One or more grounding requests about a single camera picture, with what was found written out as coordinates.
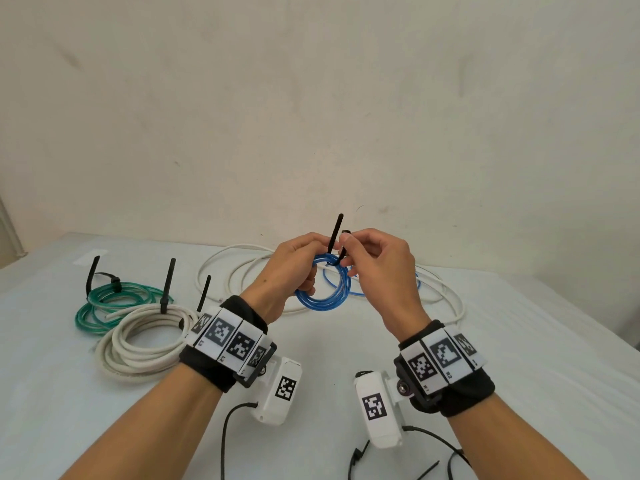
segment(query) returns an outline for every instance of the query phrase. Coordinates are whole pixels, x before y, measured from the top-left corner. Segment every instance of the person's right hand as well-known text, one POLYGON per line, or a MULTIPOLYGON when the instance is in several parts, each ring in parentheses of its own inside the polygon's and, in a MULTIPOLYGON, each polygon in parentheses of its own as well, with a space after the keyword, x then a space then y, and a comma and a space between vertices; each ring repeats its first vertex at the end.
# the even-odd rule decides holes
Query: person's right hand
POLYGON ((377 229, 343 233, 340 244, 349 255, 341 266, 353 266, 360 287, 382 316, 387 330, 402 342, 430 322, 415 281, 415 259, 406 241, 377 229))

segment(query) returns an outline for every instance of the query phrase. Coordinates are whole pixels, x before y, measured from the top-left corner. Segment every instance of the blue cable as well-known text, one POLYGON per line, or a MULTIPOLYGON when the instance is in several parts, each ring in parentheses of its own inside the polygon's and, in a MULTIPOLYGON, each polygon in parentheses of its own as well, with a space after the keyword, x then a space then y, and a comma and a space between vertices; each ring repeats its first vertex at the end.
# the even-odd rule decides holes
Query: blue cable
MULTIPOLYGON (((335 285, 331 282, 331 280, 329 279, 329 277, 326 275, 326 269, 322 270, 322 275, 324 276, 324 281, 326 281, 327 283, 329 283, 331 285, 332 288, 335 288, 335 285)), ((420 290, 420 286, 422 286, 422 282, 420 280, 416 280, 418 282, 418 290, 420 290)), ((349 294, 352 296, 364 296, 364 293, 358 293, 357 291, 349 291, 349 294)))
MULTIPOLYGON (((319 262, 327 262, 330 266, 334 266, 338 262, 338 256, 334 256, 329 253, 318 254, 318 256, 314 258, 314 265, 319 262)), ((344 300, 349 297, 349 293, 351 291, 351 278, 347 274, 347 268, 342 266, 336 266, 336 268, 340 274, 340 286, 336 286, 331 283, 335 288, 335 291, 331 296, 323 299, 316 299, 311 298, 304 291, 296 290, 296 296, 300 300, 300 303, 310 310, 315 310, 316 312, 327 312, 343 304, 344 300)))

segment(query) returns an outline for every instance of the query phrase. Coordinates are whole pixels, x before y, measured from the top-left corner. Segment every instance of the green cable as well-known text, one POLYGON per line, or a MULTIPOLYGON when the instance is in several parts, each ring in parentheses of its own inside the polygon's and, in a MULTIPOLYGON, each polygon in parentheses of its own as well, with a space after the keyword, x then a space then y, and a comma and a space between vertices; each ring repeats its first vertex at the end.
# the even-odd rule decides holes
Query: green cable
MULTIPOLYGON (((116 293, 113 283, 91 290, 89 296, 86 297, 87 303, 76 313, 76 327, 78 329, 94 335, 104 335, 123 319, 123 316, 119 316, 104 321, 104 316, 130 306, 159 303, 162 298, 162 290, 153 288, 153 286, 131 282, 121 282, 120 284, 122 291, 119 293, 116 293)), ((169 297, 169 303, 173 303, 173 298, 169 297)))

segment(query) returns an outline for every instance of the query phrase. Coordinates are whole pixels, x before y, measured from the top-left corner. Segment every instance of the coiled white cable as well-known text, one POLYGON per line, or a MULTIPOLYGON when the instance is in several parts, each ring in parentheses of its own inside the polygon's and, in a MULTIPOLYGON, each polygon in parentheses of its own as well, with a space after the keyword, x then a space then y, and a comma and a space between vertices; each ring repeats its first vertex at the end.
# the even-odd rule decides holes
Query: coiled white cable
POLYGON ((167 313, 160 313, 160 304, 138 305, 119 310, 106 319, 125 315, 122 321, 100 339, 95 358, 101 371, 121 382, 142 383, 159 379, 178 363, 178 355, 184 348, 188 331, 198 320, 196 312, 180 305, 167 306, 167 313), (178 328, 184 326, 180 337, 162 347, 136 347, 127 339, 158 326, 178 328))
MULTIPOLYGON (((202 263, 202 265, 198 270, 198 273, 196 274, 196 279, 195 279, 196 288, 198 289, 198 291, 200 291, 200 293, 202 293, 202 291, 204 290, 204 284, 202 283, 204 270, 208 265, 212 263, 213 259, 215 259, 217 256, 219 256, 219 254, 223 253, 224 251, 228 251, 229 249, 247 249, 247 250, 266 251, 267 254, 258 256, 256 258, 244 260, 240 264, 235 266, 233 269, 231 269, 231 271, 229 271, 229 273, 224 279, 226 296, 224 297, 214 296, 210 288, 209 291, 207 292, 207 298, 217 301, 218 303, 222 303, 226 298, 228 298, 233 294, 242 293, 242 291, 244 291, 244 280, 247 274, 249 273, 249 271, 251 271, 254 268, 254 266, 256 266, 261 260, 269 259, 274 253, 274 250, 265 248, 263 246, 258 246, 257 244, 232 244, 231 246, 227 246, 225 248, 220 249, 219 251, 216 251, 211 256, 209 256, 206 259, 206 261, 204 261, 204 263, 202 263), (233 275, 236 274, 236 272, 238 272, 238 270, 240 270, 240 268, 242 268, 243 266, 246 266, 246 268, 240 278, 240 290, 238 290, 237 292, 233 292, 231 290, 231 279, 233 278, 233 275)), ((331 273, 338 272, 334 266, 324 266, 324 267, 320 266, 320 268, 325 269, 331 273)), ((421 264, 416 265, 415 268, 416 268, 416 273, 418 273, 419 275, 417 279, 423 285, 427 286, 428 288, 430 288, 431 290, 435 291, 438 294, 436 298, 427 298, 427 297, 421 296, 420 300, 426 304, 433 304, 444 299, 449 304, 449 306, 451 307, 454 313, 453 320, 443 322, 445 325, 457 323, 460 320, 462 320, 462 318, 464 318, 465 316, 465 313, 467 312, 467 306, 465 302, 462 300, 462 298, 460 298, 460 295, 456 293, 453 290, 453 288, 451 288, 448 284, 446 284, 442 280, 442 278, 439 277, 439 275, 437 275, 433 271, 426 269, 421 264)), ((352 280, 358 281, 358 277, 355 276, 352 278, 352 280)), ((284 313, 293 314, 293 313, 305 312, 307 310, 308 308, 306 308, 305 306, 293 306, 291 308, 285 308, 284 313)))

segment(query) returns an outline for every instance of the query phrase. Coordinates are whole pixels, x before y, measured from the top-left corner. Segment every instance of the person's right arm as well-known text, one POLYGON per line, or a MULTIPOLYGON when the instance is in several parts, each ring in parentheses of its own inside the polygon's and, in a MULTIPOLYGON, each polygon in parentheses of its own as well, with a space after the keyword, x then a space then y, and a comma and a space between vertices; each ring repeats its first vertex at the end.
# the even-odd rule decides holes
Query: person's right arm
MULTIPOLYGON (((360 286, 399 342, 425 328, 430 318, 415 283, 415 259, 406 241, 376 229, 342 234, 360 286)), ((480 480, 586 480, 586 476, 553 444, 518 416, 500 397, 484 401, 449 418, 466 457, 480 480)))

